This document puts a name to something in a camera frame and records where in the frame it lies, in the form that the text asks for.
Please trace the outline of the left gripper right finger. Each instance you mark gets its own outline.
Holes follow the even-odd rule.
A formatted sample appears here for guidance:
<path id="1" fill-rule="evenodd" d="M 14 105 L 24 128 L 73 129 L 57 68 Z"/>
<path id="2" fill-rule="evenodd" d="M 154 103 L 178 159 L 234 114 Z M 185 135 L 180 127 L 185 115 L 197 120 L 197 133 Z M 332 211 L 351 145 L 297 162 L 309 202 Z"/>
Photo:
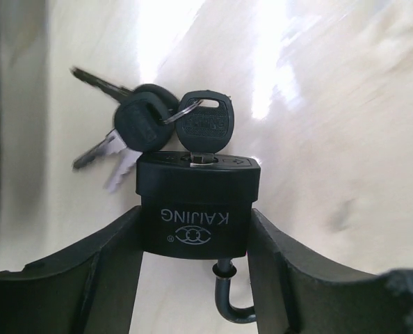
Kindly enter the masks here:
<path id="1" fill-rule="evenodd" d="M 252 212 L 248 264 L 259 333 L 413 333 L 413 269 L 330 260 Z"/>

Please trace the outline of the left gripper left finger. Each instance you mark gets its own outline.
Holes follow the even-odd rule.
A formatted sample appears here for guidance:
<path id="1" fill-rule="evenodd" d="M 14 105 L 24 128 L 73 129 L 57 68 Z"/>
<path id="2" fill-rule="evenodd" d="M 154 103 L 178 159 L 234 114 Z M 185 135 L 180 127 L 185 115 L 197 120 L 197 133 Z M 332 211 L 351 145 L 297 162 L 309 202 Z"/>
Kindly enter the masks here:
<path id="1" fill-rule="evenodd" d="M 140 207 L 22 271 L 0 271 L 0 333 L 128 333 Z"/>

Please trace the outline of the black padlock with keys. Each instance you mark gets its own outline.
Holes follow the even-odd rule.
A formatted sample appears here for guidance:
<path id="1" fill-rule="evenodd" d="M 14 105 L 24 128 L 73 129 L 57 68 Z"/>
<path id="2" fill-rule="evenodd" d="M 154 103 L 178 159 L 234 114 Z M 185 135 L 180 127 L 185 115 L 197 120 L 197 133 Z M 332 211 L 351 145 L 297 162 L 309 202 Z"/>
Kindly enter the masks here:
<path id="1" fill-rule="evenodd" d="M 229 290 L 236 274 L 232 260 L 247 251 L 261 169 L 254 159 L 221 154 L 234 131 L 230 98 L 212 90 L 178 98 L 152 83 L 128 89 L 78 67 L 72 74 L 118 102 L 112 130 L 76 158 L 73 169 L 119 154 L 106 188 L 117 190 L 131 170 L 136 172 L 143 250 L 214 260 L 218 312 L 235 324 L 254 322 L 254 308 L 234 307 Z"/>

